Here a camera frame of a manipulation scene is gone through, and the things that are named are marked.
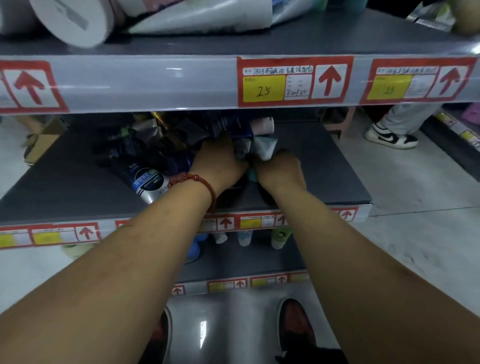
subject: hand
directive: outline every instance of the hand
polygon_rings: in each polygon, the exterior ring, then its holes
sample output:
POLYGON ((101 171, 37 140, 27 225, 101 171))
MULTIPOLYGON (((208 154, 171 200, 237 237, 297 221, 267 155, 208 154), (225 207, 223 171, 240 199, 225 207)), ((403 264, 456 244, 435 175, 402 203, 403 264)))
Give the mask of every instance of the hand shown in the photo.
POLYGON ((235 159, 233 143, 228 135, 218 140, 205 140, 195 156, 190 174, 198 174, 215 190, 219 196, 230 188, 245 173, 247 162, 235 159))
POLYGON ((274 195, 282 188, 307 189, 298 158, 288 150, 281 150, 267 162, 256 158, 253 166, 258 182, 269 194, 274 195))

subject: gray floor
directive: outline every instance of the gray floor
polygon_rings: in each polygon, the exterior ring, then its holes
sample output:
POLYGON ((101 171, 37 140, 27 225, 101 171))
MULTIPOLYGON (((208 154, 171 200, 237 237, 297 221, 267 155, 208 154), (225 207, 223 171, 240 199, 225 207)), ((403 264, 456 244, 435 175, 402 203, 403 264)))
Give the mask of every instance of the gray floor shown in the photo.
MULTIPOLYGON (((416 149, 395 150, 364 140, 361 133, 368 125, 358 113, 347 138, 338 143, 374 198, 371 217, 355 228, 480 315, 480 184, 422 133, 416 149)), ((0 128, 0 155, 3 146, 18 145, 17 134, 0 128)), ((21 149, 12 150, 20 155, 21 149)), ((0 170, 21 175, 21 158, 13 159, 0 158, 0 170)), ((11 183, 4 178, 0 188, 6 191, 11 183)), ((0 312, 68 263, 59 247, 1 251, 0 312)), ((276 310, 287 296, 304 305, 317 344, 338 347, 311 284, 289 284, 170 299, 169 362, 273 363, 279 354, 276 310), (203 321, 206 336, 200 347, 203 321)))

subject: person's right arm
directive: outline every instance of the person's right arm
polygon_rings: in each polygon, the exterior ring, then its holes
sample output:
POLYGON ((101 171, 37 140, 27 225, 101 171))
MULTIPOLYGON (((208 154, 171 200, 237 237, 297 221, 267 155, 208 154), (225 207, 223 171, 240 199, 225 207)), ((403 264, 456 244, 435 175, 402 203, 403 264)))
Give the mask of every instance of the person's right arm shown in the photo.
POLYGON ((479 362, 480 318, 307 192, 293 154, 257 161, 255 169, 293 230, 350 364, 479 362))

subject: person's left hand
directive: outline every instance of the person's left hand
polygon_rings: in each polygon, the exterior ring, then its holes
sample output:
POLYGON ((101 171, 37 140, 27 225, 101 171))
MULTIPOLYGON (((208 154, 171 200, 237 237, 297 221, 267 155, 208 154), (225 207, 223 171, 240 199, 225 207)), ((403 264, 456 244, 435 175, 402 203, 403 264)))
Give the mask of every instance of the person's left hand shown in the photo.
POLYGON ((248 163, 239 161, 233 153, 233 143, 228 135, 218 140, 205 140, 195 156, 190 174, 198 174, 212 185, 219 196, 233 186, 248 168, 248 163))

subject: handwritten number 25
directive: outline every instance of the handwritten number 25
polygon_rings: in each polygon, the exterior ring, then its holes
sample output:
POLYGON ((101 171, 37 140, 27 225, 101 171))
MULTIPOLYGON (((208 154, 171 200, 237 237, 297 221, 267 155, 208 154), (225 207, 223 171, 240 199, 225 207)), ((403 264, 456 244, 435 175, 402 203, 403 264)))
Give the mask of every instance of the handwritten number 25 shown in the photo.
POLYGON ((270 87, 265 86, 265 88, 264 88, 263 86, 258 86, 258 95, 257 95, 257 97, 267 96, 269 93, 270 93, 270 87))

